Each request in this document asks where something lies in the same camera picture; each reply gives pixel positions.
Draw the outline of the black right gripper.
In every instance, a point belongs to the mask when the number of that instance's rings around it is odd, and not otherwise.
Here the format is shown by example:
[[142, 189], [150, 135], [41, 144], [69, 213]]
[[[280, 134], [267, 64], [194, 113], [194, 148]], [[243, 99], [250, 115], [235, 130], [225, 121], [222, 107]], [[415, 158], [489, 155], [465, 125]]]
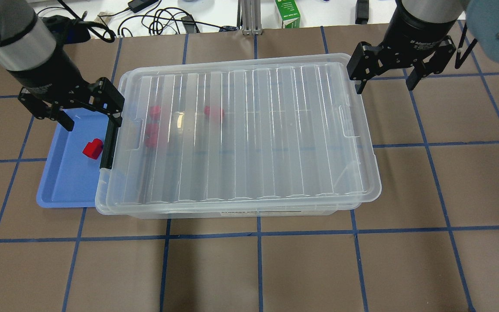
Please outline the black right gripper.
[[451, 61], [456, 47], [450, 36], [431, 48], [409, 41], [389, 45], [382, 42], [373, 46], [361, 41], [355, 47], [348, 62], [349, 78], [355, 81], [356, 94], [362, 94], [367, 81], [392, 69], [412, 68], [406, 86], [413, 91], [421, 79], [431, 74], [440, 74]]

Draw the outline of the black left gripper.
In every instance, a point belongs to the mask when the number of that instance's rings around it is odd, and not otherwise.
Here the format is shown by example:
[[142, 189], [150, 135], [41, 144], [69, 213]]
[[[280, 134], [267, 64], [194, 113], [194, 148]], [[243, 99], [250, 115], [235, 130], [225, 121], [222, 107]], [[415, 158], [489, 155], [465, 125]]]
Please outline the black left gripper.
[[46, 94], [35, 94], [22, 87], [18, 100], [36, 119], [54, 120], [68, 132], [74, 129], [75, 121], [67, 115], [66, 109], [83, 108], [106, 115], [109, 120], [100, 168], [112, 169], [125, 101], [117, 87], [107, 77], [101, 77], [95, 83], [77, 84], [61, 90], [48, 89], [47, 91]]

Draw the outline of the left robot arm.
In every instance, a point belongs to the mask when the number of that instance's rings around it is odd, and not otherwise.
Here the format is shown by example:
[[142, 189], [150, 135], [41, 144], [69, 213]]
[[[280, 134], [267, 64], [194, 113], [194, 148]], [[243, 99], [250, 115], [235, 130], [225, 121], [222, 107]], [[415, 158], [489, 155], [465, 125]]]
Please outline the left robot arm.
[[56, 37], [25, 0], [0, 0], [0, 66], [21, 85], [18, 100], [36, 119], [65, 130], [75, 123], [68, 109], [87, 109], [109, 119], [100, 167], [111, 169], [125, 99], [107, 77], [86, 81]]

